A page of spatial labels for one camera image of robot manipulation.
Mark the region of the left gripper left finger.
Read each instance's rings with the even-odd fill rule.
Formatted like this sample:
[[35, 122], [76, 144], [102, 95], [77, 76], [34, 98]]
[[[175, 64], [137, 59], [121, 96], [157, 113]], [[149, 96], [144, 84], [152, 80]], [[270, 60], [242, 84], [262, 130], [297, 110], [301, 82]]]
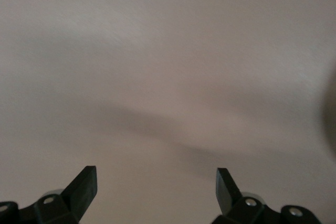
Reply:
[[79, 223], [97, 191], [97, 168], [86, 166], [60, 194], [48, 194], [22, 209], [14, 201], [2, 201], [1, 223]]

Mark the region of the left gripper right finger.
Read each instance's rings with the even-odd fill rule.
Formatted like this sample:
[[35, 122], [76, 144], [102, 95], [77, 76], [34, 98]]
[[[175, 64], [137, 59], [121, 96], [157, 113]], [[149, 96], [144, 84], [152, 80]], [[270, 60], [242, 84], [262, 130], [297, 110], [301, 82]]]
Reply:
[[283, 206], [280, 212], [254, 196], [244, 196], [226, 168], [216, 172], [216, 198], [222, 214], [216, 223], [320, 223], [307, 208]]

